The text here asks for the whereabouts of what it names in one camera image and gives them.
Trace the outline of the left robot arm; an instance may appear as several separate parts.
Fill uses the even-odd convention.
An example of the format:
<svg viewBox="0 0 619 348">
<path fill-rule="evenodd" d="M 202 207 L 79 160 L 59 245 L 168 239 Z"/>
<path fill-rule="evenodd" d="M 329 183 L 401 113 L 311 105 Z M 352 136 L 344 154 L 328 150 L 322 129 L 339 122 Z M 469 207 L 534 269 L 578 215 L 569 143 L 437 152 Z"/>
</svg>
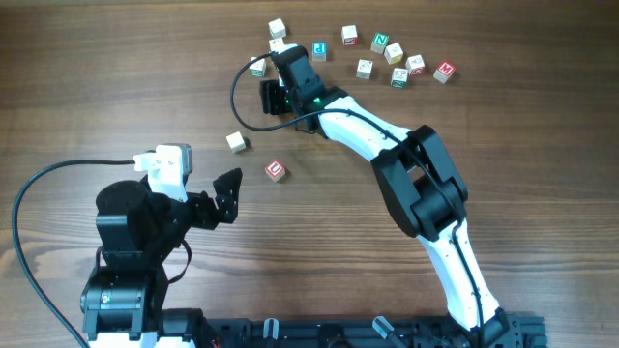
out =
<svg viewBox="0 0 619 348">
<path fill-rule="evenodd" d="M 120 181 L 96 199 L 102 246 L 81 295 L 83 331 L 91 347 L 216 347 L 219 338 L 197 308 L 163 306 L 163 262 L 186 247 L 192 228 L 213 230 L 238 216 L 241 169 L 213 183 L 216 195 L 191 193 L 184 202 L 151 190 L 146 180 Z"/>
</svg>

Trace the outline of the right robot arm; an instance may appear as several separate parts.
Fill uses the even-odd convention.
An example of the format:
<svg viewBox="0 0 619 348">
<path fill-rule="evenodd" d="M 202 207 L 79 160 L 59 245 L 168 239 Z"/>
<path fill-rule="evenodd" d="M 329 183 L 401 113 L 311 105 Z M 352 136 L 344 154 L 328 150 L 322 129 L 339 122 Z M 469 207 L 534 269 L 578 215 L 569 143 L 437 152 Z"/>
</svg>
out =
<svg viewBox="0 0 619 348">
<path fill-rule="evenodd" d="M 439 135 L 392 125 L 363 109 L 339 87 L 328 88 L 306 49 L 286 45 L 269 54 L 280 81 L 262 87 L 267 113 L 291 110 L 291 125 L 338 142 L 367 160 L 399 229 L 417 239 L 443 287 L 448 314 L 473 347 L 489 347 L 509 329 L 470 245 L 464 204 L 468 190 Z"/>
</svg>

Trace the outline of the red letter U block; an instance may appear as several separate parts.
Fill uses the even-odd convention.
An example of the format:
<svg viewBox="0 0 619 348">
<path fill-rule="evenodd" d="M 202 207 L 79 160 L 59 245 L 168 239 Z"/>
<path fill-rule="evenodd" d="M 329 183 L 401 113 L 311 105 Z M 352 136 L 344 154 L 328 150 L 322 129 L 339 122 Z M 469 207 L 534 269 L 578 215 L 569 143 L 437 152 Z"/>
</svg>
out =
<svg viewBox="0 0 619 348">
<path fill-rule="evenodd" d="M 274 182 L 278 182 L 286 174 L 285 167 L 276 159 L 265 166 L 265 172 Z"/>
</svg>

